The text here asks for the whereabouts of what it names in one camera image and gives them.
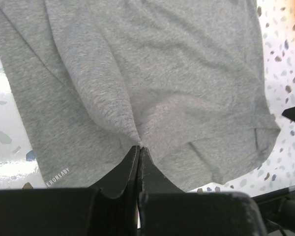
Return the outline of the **grey t shirt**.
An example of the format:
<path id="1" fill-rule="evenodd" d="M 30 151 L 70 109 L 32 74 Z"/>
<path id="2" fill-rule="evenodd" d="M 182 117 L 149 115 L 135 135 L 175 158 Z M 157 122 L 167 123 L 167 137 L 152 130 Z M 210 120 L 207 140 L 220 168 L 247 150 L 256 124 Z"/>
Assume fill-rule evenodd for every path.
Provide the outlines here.
<path id="1" fill-rule="evenodd" d="M 280 132 L 254 0 L 0 0 L 0 59 L 50 188 L 132 146 L 182 190 L 225 184 Z"/>

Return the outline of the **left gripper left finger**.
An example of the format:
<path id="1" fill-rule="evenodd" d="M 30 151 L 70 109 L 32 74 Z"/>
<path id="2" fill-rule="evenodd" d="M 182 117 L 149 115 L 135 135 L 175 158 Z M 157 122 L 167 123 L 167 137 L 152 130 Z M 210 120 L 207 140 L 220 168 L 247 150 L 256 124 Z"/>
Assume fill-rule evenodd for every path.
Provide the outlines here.
<path id="1" fill-rule="evenodd" d="M 135 236 L 140 147 L 87 188 L 0 190 L 0 236 Z"/>

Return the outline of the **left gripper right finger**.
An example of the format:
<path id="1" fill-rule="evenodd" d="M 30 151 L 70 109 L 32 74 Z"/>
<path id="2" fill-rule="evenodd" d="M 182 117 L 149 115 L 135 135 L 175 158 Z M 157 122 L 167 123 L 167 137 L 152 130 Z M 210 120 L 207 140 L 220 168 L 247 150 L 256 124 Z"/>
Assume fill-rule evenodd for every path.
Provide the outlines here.
<path id="1" fill-rule="evenodd" d="M 186 193 L 140 151 L 138 208 L 144 236 L 265 236 L 257 204 L 240 192 Z"/>

